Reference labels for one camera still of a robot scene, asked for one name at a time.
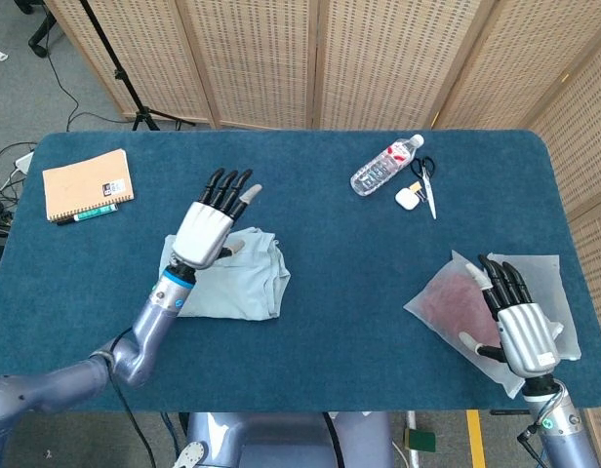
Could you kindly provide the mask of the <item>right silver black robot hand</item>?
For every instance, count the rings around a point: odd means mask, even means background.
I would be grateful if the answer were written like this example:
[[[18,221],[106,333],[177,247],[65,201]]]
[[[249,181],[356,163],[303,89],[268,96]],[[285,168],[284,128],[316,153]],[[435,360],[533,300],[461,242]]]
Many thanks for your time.
[[[534,302],[521,273],[510,263],[497,263],[481,255],[481,267],[468,262],[473,278],[495,321],[501,345],[484,345],[465,331],[461,342],[477,355],[508,365],[517,376],[546,376],[560,363],[550,323]]]

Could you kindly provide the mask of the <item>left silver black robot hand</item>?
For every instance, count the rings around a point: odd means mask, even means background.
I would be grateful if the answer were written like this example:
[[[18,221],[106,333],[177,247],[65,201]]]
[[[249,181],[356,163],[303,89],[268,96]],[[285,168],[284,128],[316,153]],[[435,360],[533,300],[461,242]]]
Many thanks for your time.
[[[204,270],[222,257],[231,228],[261,191],[260,184],[244,189],[252,174],[252,169],[239,173],[218,168],[210,175],[176,234],[172,245],[176,262]]]

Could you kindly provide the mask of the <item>light green t-shirt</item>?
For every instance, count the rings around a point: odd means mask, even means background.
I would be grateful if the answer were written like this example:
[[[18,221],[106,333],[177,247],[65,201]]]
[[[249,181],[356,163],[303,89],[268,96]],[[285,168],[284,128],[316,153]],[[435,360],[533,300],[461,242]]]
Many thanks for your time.
[[[291,273],[273,233],[249,227],[228,235],[228,247],[243,243],[238,253],[196,272],[196,285],[179,315],[244,321],[280,316]]]

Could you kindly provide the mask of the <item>empty frosted plastic bag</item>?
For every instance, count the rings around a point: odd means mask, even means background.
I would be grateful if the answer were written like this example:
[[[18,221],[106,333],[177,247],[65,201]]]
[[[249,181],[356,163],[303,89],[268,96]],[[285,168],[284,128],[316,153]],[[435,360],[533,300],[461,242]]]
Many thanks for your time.
[[[561,278],[559,255],[488,253],[487,258],[499,264],[508,262],[519,271],[532,299],[540,305],[548,320],[563,326],[563,330],[555,338],[560,358],[578,361],[581,358],[581,348]]]

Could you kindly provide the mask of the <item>frosted bag with red garment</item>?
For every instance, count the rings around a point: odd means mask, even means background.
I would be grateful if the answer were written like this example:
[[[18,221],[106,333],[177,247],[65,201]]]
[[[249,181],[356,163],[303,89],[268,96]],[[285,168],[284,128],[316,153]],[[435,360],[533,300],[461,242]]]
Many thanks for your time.
[[[468,263],[469,260],[460,253],[452,252],[452,259],[403,309],[500,385],[509,399],[514,399],[524,385],[524,379],[515,375],[507,364],[476,354],[460,339],[460,334],[465,332],[476,343],[492,347],[500,345],[497,324],[479,286],[467,271]]]

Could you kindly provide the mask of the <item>green marker pen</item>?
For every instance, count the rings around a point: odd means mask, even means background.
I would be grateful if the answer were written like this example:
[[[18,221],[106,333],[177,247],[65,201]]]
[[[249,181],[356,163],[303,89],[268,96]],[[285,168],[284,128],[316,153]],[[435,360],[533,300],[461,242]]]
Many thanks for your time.
[[[82,212],[80,214],[74,214],[73,216],[61,219],[57,221],[58,226],[64,226],[75,222],[81,222],[83,220],[95,218],[102,215],[108,215],[111,213],[115,213],[118,211],[118,206],[116,204],[109,204],[106,206],[94,208]]]

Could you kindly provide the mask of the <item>brown spiral notebook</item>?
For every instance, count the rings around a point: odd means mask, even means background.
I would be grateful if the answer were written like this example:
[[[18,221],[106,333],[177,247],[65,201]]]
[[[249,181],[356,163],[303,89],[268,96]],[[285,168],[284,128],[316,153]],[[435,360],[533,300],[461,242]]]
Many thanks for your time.
[[[42,177],[50,222],[135,198],[127,153],[122,148],[45,170]]]

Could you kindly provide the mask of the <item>silver table leg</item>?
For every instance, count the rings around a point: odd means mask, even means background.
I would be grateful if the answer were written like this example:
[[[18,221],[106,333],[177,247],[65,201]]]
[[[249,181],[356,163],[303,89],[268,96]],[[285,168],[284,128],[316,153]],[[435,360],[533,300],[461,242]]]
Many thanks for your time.
[[[413,410],[408,410],[406,412],[406,433],[403,441],[408,450],[410,468],[420,468],[419,452],[415,448],[416,429],[416,413]]]

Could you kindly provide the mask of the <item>blue table mat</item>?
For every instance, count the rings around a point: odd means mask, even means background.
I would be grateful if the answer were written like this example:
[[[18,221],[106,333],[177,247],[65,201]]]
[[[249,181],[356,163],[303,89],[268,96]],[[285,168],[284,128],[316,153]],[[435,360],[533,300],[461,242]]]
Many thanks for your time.
[[[0,375],[69,366],[126,329],[175,233],[218,168],[252,169],[261,193],[238,220],[279,241],[290,282],[279,318],[176,320],[134,410],[463,410],[513,401],[403,309],[448,261],[558,254],[581,358],[556,376],[601,406],[601,331],[548,150],[526,130],[438,131],[430,210],[405,211],[402,172],[368,197],[349,180],[394,132],[71,132],[36,147],[0,263]],[[58,226],[42,173],[122,148],[135,198]]]

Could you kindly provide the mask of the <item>black tripod stand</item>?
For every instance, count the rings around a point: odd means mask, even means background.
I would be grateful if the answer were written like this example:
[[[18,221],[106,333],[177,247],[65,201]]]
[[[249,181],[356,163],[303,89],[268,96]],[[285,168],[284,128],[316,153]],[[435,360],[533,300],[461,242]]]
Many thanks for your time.
[[[100,38],[105,51],[109,55],[109,58],[111,59],[113,65],[114,65],[114,68],[115,68],[114,79],[121,81],[124,84],[134,105],[137,108],[137,111],[135,114],[135,120],[132,125],[132,130],[136,131],[139,128],[140,123],[144,123],[151,131],[159,131],[160,128],[155,123],[155,121],[153,119],[154,116],[163,117],[163,118],[170,119],[171,121],[175,122],[177,131],[181,129],[182,125],[195,127],[196,124],[194,122],[185,120],[185,119],[180,118],[175,115],[171,115],[171,114],[168,114],[165,112],[161,112],[161,111],[152,109],[142,103],[136,89],[134,88],[134,86],[130,80],[130,77],[129,77],[127,71],[125,70],[125,68],[123,67],[119,58],[117,57],[116,53],[114,52],[114,49],[112,48],[106,34],[104,33],[104,31],[100,25],[100,22],[99,22],[97,16],[95,15],[89,1],[88,0],[78,0],[78,1],[80,3],[81,7],[83,8],[86,16],[88,17],[88,20],[90,21],[93,29],[95,30],[98,37]]]

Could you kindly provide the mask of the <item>clear plastic water bottle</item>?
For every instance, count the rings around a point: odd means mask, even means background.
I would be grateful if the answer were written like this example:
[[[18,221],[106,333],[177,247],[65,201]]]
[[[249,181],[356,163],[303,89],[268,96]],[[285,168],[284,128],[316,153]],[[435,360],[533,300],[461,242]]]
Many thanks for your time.
[[[423,144],[420,134],[396,139],[350,178],[351,188],[362,197],[372,194],[410,165]]]

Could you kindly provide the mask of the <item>blue-grey robot torso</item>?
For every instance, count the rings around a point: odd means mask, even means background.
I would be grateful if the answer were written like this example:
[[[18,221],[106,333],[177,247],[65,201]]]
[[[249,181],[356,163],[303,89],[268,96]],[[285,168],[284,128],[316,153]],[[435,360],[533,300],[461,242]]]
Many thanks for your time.
[[[393,466],[385,412],[193,412],[172,468]]]

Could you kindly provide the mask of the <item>black office chair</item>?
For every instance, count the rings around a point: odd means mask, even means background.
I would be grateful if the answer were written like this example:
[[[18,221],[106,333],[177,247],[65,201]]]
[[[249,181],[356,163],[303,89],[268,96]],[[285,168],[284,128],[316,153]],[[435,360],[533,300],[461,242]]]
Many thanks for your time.
[[[49,47],[47,44],[42,45],[41,42],[49,41],[50,31],[57,21],[49,7],[46,5],[45,0],[27,0],[27,3],[29,5],[29,12],[32,12],[33,8],[38,6],[42,9],[45,15],[38,29],[28,40],[28,47],[31,49],[31,51],[37,57],[44,59],[48,56]]]

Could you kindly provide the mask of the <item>black-handled scissors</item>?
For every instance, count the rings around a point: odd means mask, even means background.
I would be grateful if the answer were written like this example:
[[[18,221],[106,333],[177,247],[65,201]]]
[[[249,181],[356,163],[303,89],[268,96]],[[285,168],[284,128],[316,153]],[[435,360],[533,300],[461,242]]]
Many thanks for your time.
[[[412,163],[412,172],[422,180],[426,202],[429,206],[433,219],[437,218],[434,193],[431,186],[431,178],[435,173],[435,163],[430,157],[416,157]]]

